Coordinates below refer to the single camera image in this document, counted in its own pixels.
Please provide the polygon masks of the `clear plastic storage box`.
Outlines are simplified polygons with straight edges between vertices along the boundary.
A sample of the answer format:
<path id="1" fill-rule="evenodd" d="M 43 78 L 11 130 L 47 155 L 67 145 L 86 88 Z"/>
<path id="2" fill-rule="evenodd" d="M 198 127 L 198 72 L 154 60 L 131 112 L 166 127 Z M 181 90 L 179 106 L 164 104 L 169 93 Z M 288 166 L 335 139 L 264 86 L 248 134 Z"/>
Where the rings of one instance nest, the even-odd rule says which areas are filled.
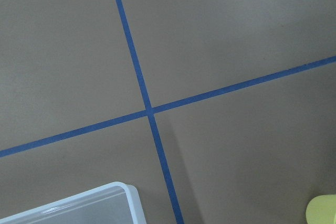
<path id="1" fill-rule="evenodd" d="M 1 223 L 146 223 L 133 185 L 112 182 L 1 219 Z"/>

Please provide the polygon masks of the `yellow-green plastic object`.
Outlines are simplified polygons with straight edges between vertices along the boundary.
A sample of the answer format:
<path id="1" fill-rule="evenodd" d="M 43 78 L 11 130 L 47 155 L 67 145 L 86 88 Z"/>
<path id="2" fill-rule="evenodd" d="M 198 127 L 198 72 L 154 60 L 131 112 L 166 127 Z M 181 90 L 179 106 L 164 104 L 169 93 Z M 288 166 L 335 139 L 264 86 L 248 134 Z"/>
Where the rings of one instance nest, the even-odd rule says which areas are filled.
<path id="1" fill-rule="evenodd" d="M 306 208 L 307 224 L 335 224 L 335 195 L 316 196 Z"/>

